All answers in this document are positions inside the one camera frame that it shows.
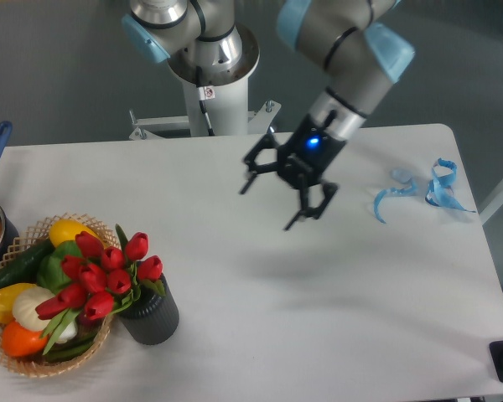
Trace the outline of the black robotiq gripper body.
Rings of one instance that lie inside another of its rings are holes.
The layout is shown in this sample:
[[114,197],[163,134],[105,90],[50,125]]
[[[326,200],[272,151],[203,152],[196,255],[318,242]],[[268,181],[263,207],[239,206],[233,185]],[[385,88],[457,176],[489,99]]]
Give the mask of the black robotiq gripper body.
[[308,185],[314,186],[346,143],[329,135],[324,126],[306,115],[289,139],[277,148],[277,175],[296,188],[298,175],[303,174]]

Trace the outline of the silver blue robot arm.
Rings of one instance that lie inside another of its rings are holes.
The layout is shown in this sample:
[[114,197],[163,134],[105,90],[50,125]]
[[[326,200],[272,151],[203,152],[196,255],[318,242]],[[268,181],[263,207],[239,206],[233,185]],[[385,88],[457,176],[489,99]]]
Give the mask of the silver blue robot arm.
[[[257,67],[253,33],[232,1],[132,1],[122,28],[149,61],[167,63],[183,86],[195,137],[248,131],[248,80]],[[413,47],[379,23],[393,1],[286,1],[277,34],[331,79],[284,143],[267,131],[244,156],[247,178],[276,173],[298,191],[295,219],[318,219],[337,191],[324,179],[352,135],[398,82]]]

